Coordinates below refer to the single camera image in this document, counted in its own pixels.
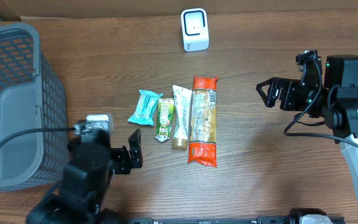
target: wood grain surface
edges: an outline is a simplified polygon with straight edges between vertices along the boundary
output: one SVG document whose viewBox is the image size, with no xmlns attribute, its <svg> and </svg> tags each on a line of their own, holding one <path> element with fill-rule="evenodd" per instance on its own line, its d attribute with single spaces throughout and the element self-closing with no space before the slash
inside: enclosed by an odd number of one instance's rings
<svg viewBox="0 0 358 224">
<path fill-rule="evenodd" d="M 0 0 L 5 21 L 21 17 L 171 16 L 200 7 L 211 13 L 358 9 L 355 0 Z"/>
<path fill-rule="evenodd" d="M 316 207 L 358 223 L 339 146 L 285 137 L 295 113 L 266 108 L 255 91 L 271 77 L 300 78 L 295 54 L 305 49 L 323 58 L 358 55 L 358 10 L 214 14 L 208 22 L 209 49 L 193 53 L 183 51 L 179 16 L 28 22 L 65 86 L 69 125 L 111 113 L 114 146 L 142 130 L 144 166 L 115 177 L 104 206 L 153 218 L 254 218 Z M 154 127 L 127 122 L 139 90 L 172 97 L 172 85 L 191 88 L 193 75 L 219 77 L 216 169 L 187 164 L 188 152 L 159 143 Z M 23 223 L 46 188 L 0 193 L 0 223 Z"/>
</svg>

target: tube cap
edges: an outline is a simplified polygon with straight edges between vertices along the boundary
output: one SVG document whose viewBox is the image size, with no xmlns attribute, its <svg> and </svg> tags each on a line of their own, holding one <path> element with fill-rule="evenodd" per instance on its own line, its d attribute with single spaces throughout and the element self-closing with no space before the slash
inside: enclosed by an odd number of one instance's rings
<svg viewBox="0 0 358 224">
<path fill-rule="evenodd" d="M 173 149 L 181 149 L 186 150 L 187 149 L 187 139 L 172 139 L 172 148 Z"/>
</svg>

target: teal wrapper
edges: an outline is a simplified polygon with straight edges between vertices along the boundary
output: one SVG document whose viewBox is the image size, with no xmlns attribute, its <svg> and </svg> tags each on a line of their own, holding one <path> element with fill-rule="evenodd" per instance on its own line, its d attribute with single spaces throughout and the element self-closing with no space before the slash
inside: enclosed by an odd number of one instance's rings
<svg viewBox="0 0 358 224">
<path fill-rule="evenodd" d="M 140 97 L 137 102 L 135 113 L 128 119 L 128 122 L 141 125 L 154 125 L 153 114 L 158 105 L 161 94 L 156 94 L 148 90 L 139 90 Z"/>
</svg>

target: spaghetti package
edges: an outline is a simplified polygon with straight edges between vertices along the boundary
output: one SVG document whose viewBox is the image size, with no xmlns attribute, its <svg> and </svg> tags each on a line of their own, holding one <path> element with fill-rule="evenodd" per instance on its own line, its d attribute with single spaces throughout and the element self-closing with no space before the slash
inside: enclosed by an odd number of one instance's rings
<svg viewBox="0 0 358 224">
<path fill-rule="evenodd" d="M 194 76 L 189 162 L 216 164 L 216 82 L 218 77 Z"/>
</svg>

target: toothpaste tube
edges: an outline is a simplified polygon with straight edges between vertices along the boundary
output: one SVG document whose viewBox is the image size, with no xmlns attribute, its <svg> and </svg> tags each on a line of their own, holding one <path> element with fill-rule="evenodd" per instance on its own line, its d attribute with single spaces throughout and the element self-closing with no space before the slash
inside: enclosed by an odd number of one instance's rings
<svg viewBox="0 0 358 224">
<path fill-rule="evenodd" d="M 158 99 L 162 96 L 148 90 L 139 90 L 140 97 L 137 102 L 135 113 L 128 119 L 129 122 L 154 125 L 153 114 L 157 108 Z"/>
<path fill-rule="evenodd" d="M 160 142 L 165 142 L 170 139 L 174 110 L 173 99 L 161 98 L 158 100 L 157 130 L 155 132 L 155 138 Z"/>
<path fill-rule="evenodd" d="M 176 85 L 172 88 L 177 111 L 177 125 L 173 135 L 172 148 L 186 150 L 189 135 L 190 102 L 193 91 Z"/>
</svg>

